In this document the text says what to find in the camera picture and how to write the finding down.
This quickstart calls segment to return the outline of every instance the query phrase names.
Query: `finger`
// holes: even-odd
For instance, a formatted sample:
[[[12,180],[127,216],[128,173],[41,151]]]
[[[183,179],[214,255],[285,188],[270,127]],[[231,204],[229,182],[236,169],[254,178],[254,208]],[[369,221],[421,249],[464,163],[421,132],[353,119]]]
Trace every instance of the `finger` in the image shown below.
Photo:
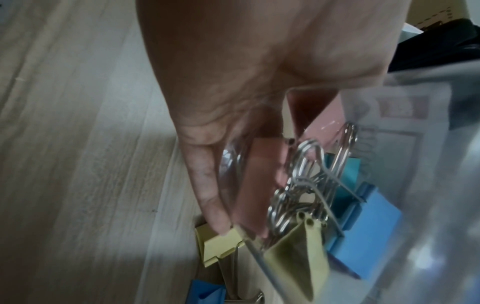
[[[231,223],[219,197],[212,148],[205,145],[188,144],[181,139],[179,142],[190,183],[202,214],[215,232],[226,234]]]

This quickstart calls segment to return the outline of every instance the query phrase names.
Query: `hand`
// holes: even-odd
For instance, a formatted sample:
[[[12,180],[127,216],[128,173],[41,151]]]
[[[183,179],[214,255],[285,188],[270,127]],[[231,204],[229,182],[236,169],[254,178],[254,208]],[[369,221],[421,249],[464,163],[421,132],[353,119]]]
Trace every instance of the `hand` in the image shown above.
[[[217,162],[232,133],[280,132],[281,117],[266,105],[280,107],[289,87],[384,74],[409,4],[137,0],[193,190],[216,232],[231,225],[219,198]]]

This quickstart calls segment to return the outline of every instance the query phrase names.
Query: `wooden floor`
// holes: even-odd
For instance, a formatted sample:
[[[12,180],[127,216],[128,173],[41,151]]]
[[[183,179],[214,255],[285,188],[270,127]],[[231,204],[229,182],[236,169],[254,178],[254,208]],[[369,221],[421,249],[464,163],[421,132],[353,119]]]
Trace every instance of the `wooden floor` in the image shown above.
[[[22,0],[0,21],[0,302],[184,303],[200,211],[134,0]],[[244,296],[279,302],[242,253]]]

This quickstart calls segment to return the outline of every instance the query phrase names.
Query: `black object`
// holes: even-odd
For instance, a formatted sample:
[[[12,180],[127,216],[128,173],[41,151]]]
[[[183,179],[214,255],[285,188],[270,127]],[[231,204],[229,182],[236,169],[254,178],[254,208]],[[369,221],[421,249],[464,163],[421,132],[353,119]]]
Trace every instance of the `black object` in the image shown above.
[[[458,19],[399,43],[388,71],[475,59],[480,59],[480,28],[468,19]]]

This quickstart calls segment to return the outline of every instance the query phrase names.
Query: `cardboard box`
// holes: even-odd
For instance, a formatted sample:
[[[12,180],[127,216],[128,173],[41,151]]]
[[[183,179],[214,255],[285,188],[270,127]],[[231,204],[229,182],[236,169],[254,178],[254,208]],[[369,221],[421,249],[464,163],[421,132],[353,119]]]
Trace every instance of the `cardboard box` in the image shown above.
[[[470,18],[465,0],[413,0],[406,22],[427,31],[461,18]]]

